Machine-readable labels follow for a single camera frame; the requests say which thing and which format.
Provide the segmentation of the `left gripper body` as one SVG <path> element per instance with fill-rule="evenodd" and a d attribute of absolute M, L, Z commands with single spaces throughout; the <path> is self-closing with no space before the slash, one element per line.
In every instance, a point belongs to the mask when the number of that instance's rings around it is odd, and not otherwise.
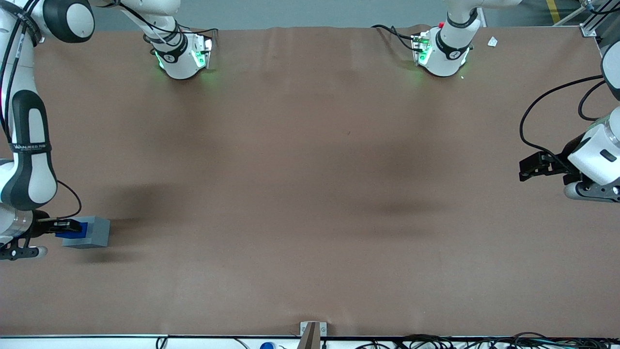
<path fill-rule="evenodd" d="M 598 185 L 609 185 L 620 176 L 620 109 L 593 122 L 569 154 L 568 161 Z"/>

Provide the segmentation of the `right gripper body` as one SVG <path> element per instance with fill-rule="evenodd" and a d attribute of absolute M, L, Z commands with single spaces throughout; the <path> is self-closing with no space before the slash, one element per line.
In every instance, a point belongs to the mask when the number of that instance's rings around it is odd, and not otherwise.
<path fill-rule="evenodd" d="M 49 215 L 40 210 L 22 211 L 7 204 L 0 204 L 0 245 L 7 245 L 40 226 L 41 219 Z"/>

